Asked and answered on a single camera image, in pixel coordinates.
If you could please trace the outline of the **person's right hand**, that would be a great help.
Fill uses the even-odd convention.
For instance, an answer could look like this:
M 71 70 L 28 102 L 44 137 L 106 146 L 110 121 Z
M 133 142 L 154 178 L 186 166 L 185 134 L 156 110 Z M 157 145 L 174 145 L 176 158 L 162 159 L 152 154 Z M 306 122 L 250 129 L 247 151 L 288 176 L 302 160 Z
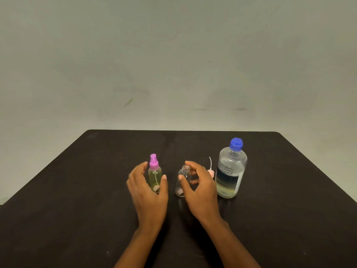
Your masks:
M 219 213 L 216 183 L 205 167 L 196 162 L 185 161 L 193 174 L 199 177 L 198 186 L 193 190 L 193 196 L 186 199 L 191 213 L 202 223 L 209 219 L 221 217 Z

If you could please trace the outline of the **person's left hand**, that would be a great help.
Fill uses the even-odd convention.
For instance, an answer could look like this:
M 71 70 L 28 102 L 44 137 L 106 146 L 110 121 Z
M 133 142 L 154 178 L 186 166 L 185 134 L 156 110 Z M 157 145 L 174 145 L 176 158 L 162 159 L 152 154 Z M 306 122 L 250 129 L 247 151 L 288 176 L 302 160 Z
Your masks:
M 159 198 L 159 193 L 154 193 L 145 180 L 144 172 L 148 162 L 137 165 L 129 174 L 126 181 L 137 212 L 139 226 L 162 227 L 166 213 L 168 199 Z

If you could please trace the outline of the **small clear bottle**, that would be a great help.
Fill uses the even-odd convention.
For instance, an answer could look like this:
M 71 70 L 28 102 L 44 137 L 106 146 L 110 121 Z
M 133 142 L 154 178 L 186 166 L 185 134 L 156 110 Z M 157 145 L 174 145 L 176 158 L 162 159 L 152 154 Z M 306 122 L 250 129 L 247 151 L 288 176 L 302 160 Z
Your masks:
M 178 171 L 178 176 L 184 176 L 188 181 L 188 183 L 190 184 L 191 181 L 190 166 L 187 164 L 183 165 L 182 168 Z M 184 197 L 184 192 L 179 180 L 177 180 L 176 183 L 175 193 L 178 197 Z

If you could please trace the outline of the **person's left forearm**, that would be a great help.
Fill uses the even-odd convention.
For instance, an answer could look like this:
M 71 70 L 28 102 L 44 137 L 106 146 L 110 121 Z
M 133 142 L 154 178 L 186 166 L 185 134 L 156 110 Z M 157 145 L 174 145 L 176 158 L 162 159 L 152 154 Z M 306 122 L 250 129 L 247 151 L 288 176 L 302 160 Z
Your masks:
M 138 227 L 113 268 L 144 268 L 160 230 L 160 226 Z

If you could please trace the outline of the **person's right forearm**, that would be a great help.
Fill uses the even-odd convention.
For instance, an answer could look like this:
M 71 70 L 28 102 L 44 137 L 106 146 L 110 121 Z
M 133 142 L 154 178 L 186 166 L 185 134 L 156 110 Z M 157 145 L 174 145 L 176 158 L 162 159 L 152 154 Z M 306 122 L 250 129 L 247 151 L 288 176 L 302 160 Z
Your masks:
M 224 268 L 261 268 L 221 217 L 201 224 L 214 244 Z

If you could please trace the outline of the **pink-capped spray bottle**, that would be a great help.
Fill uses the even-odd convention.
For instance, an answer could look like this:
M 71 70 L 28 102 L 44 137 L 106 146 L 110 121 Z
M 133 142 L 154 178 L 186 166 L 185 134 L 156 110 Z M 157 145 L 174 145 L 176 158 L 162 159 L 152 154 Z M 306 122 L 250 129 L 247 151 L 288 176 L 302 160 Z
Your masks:
M 149 162 L 149 170 L 148 170 L 148 178 L 149 178 L 149 186 L 151 190 L 158 194 L 160 191 L 160 182 L 162 177 L 162 170 L 159 166 L 159 162 L 156 154 L 150 155 Z

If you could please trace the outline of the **large clear blue-capped bottle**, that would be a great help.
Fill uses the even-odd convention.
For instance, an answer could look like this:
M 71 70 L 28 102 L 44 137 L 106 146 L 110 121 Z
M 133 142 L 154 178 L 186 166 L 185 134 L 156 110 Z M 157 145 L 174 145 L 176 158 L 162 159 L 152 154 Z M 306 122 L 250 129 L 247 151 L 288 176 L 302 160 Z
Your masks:
M 242 148 L 243 140 L 233 138 L 230 145 L 220 151 L 215 183 L 222 198 L 234 198 L 238 193 L 247 164 L 247 155 Z

